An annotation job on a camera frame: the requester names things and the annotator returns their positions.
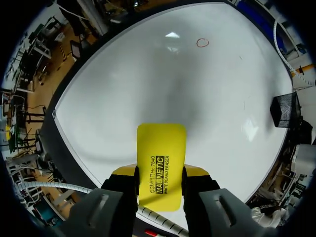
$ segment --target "wall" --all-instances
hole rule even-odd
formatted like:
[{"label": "wall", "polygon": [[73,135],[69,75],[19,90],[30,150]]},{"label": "wall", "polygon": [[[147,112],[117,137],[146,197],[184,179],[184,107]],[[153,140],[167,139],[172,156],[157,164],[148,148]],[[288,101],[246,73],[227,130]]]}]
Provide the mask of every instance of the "wall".
[{"label": "wall", "polygon": [[[308,54],[304,54],[296,59],[289,61],[289,63],[295,69],[304,67],[310,64],[313,64],[310,56]],[[316,69],[312,68],[308,71],[304,72],[302,77],[315,84],[316,80]],[[293,87],[301,88],[308,86],[305,82],[303,82],[299,77],[295,76],[293,78]],[[302,115],[304,120],[309,122],[316,129],[316,87],[311,87],[303,90],[299,90],[297,92],[300,105],[302,106]]]},{"label": "wall", "polygon": [[[33,22],[30,24],[28,29],[26,30],[27,36],[23,40],[23,43],[21,45],[18,45],[15,49],[15,51],[12,54],[12,57],[14,58],[17,54],[18,50],[21,52],[24,52],[27,50],[30,46],[28,37],[29,35],[38,27],[39,24],[45,24],[48,19],[52,16],[55,16],[58,21],[60,21],[62,24],[66,24],[67,20],[62,15],[61,11],[59,10],[59,7],[57,4],[53,4],[50,7],[46,7],[42,10],[42,12],[33,20]],[[19,66],[19,61],[15,61],[13,63],[13,69],[9,74],[7,74],[7,77],[3,79],[1,87],[4,89],[12,90],[15,85],[15,80],[13,78],[14,72],[17,70]]]}]

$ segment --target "white cable wrap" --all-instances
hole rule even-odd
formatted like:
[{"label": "white cable wrap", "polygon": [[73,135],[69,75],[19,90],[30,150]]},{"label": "white cable wrap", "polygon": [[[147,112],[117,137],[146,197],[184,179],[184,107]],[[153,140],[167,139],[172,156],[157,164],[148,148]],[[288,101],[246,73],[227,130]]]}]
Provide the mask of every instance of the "white cable wrap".
[{"label": "white cable wrap", "polygon": [[159,215],[158,213],[151,211],[150,209],[139,205],[137,213],[142,215],[143,217],[147,218],[148,220],[151,220],[166,229],[169,230],[169,232],[180,236],[180,237],[189,237],[189,232],[182,228],[181,226],[178,226],[177,224],[173,223],[172,221],[168,220],[167,218]]},{"label": "white cable wrap", "polygon": [[280,56],[280,58],[282,59],[282,61],[286,64],[286,66],[290,69],[291,72],[293,72],[296,76],[298,76],[303,82],[307,83],[310,86],[314,86],[314,84],[312,84],[310,81],[305,80],[289,63],[288,61],[284,58],[284,56],[282,55],[278,44],[277,44],[277,24],[278,24],[278,19],[279,17],[276,19],[274,25],[273,25],[273,40],[275,42],[275,47],[276,47],[276,51],[278,53],[278,55]]},{"label": "white cable wrap", "polygon": [[35,188],[35,187],[53,187],[53,188],[62,188],[62,189],[71,189],[75,191],[79,191],[85,194],[88,194],[92,191],[92,189],[87,189],[78,185],[73,184],[64,184],[64,183],[56,183],[56,182],[23,182],[17,185],[19,190],[28,189],[28,188]]},{"label": "white cable wrap", "polygon": [[[57,182],[23,182],[17,185],[18,190],[24,190],[28,188],[35,188],[35,187],[53,187],[53,188],[62,188],[62,189],[71,189],[75,191],[79,191],[85,194],[88,194],[92,191],[92,189],[87,189],[78,185],[73,184],[65,184],[65,183],[57,183]],[[173,223],[172,221],[168,220],[167,218],[159,215],[158,213],[151,211],[148,208],[143,206],[138,206],[137,214],[145,217],[146,219],[153,221],[166,229],[168,229],[171,233],[178,235],[180,237],[189,237],[189,233],[184,228],[178,226],[177,224]]]}]

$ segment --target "black mesh wire basket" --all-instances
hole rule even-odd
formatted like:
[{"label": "black mesh wire basket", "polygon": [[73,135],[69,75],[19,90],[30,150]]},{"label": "black mesh wire basket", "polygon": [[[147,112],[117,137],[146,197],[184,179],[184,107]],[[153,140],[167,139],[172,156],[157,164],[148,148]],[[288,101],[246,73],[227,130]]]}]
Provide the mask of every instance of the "black mesh wire basket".
[{"label": "black mesh wire basket", "polygon": [[297,93],[293,92],[273,98],[270,112],[276,127],[295,128],[301,117]]}]

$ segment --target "yellow whiteboard eraser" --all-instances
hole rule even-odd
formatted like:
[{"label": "yellow whiteboard eraser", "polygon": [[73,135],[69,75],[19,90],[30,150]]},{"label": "yellow whiteboard eraser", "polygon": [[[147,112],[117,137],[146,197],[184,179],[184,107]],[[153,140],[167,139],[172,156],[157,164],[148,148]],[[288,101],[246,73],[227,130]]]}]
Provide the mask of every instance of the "yellow whiteboard eraser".
[{"label": "yellow whiteboard eraser", "polygon": [[186,131],[183,125],[144,123],[138,127],[140,205],[153,211],[179,209],[185,148]]}]

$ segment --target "wooden floor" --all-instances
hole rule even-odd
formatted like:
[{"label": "wooden floor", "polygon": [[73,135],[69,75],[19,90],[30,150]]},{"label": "wooden floor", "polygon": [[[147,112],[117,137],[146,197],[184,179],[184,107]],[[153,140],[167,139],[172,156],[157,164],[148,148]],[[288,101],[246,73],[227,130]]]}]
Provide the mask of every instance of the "wooden floor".
[{"label": "wooden floor", "polygon": [[[79,41],[78,37],[76,37],[73,33],[72,28],[70,25],[66,25],[64,29],[65,38],[64,40],[58,45],[54,50],[52,50],[52,58],[50,59],[50,62],[47,66],[48,74],[43,78],[43,85],[40,85],[40,82],[38,81],[38,77],[35,76],[34,83],[34,93],[28,94],[28,112],[29,113],[43,113],[42,106],[48,107],[50,100],[56,91],[58,85],[63,80],[69,69],[74,64],[74,59],[71,55],[71,49],[70,49],[70,40]],[[95,38],[91,35],[89,35],[87,39],[91,44],[95,42]],[[60,46],[65,52],[65,55],[67,59],[63,62],[63,54],[60,50]],[[40,129],[42,126],[41,122],[38,123],[26,123],[26,129],[29,131],[29,138],[35,137],[35,131],[37,129]],[[44,181],[47,182],[51,179],[51,175],[41,175],[40,172],[36,171],[34,174],[35,178],[38,181]],[[50,198],[52,200],[56,200],[61,195],[60,191],[57,188],[42,188],[44,194],[50,194]],[[71,203],[66,203],[66,201],[62,202],[59,206],[63,206],[62,209],[59,209],[60,214],[64,218],[68,218],[70,208],[73,206]]]}]

